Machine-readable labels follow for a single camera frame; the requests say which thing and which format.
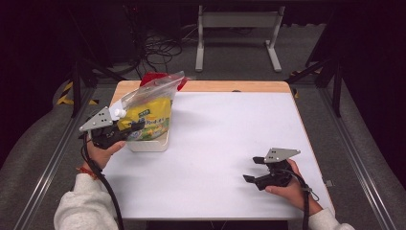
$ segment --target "plastic bag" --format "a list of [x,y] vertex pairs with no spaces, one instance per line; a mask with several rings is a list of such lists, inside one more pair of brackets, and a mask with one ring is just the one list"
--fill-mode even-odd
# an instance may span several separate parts
[[187,80],[183,72],[160,76],[144,82],[139,89],[122,97],[125,115],[117,123],[119,130],[134,123],[146,123],[142,130],[132,132],[127,141],[153,140],[169,130],[174,95]]

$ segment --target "white sweater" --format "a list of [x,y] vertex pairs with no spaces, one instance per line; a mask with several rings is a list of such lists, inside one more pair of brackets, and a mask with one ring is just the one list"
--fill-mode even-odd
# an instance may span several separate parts
[[[113,202],[102,186],[99,180],[79,173],[74,191],[66,193],[60,200],[54,217],[55,229],[118,229]],[[311,216],[308,225],[312,230],[353,229],[346,223],[340,224],[329,209]]]

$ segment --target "white table surface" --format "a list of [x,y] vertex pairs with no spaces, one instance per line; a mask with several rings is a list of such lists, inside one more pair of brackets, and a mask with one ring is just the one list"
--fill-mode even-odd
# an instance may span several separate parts
[[242,177],[268,174],[252,158],[270,148],[301,151],[292,159],[334,213],[290,93],[178,92],[168,149],[124,147],[103,173],[125,219],[301,219],[302,211]]

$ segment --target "person's hand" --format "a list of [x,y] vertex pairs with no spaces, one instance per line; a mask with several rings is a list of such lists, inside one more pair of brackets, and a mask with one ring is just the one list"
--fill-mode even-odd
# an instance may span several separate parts
[[[105,166],[107,165],[107,162],[110,160],[110,157],[118,150],[121,150],[122,147],[125,146],[125,141],[119,141],[114,143],[110,148],[108,149],[100,149],[97,148],[93,145],[92,141],[87,142],[87,151],[89,153],[90,158],[92,158],[101,169],[104,169]],[[87,165],[86,162],[83,163],[83,167],[88,170],[92,171]]]
[[[301,173],[299,172],[299,168],[296,165],[296,162],[290,159],[287,159],[287,162],[290,164],[292,167],[292,171],[296,173],[299,176],[302,176]],[[287,199],[293,206],[303,210],[305,206],[305,197],[304,197],[304,192],[302,190],[301,184],[299,181],[296,179],[295,176],[290,180],[289,184],[286,187],[278,187],[278,186],[267,186],[265,188],[265,191],[281,196],[285,199]],[[311,195],[309,195],[309,214],[313,215],[316,214],[320,211],[322,211],[323,208],[320,206],[320,204],[313,199]]]

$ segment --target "white metal stand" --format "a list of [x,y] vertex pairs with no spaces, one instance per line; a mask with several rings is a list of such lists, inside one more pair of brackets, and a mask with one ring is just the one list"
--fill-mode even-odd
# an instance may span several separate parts
[[203,71],[203,56],[204,56],[204,40],[203,28],[221,28],[221,27],[243,27],[243,28],[271,28],[272,37],[265,41],[266,49],[271,58],[272,65],[276,72],[280,72],[281,65],[278,61],[275,52],[275,42],[277,40],[279,28],[282,23],[284,7],[280,7],[279,11],[267,12],[217,12],[205,11],[199,6],[198,16],[198,45],[196,55],[197,72]]

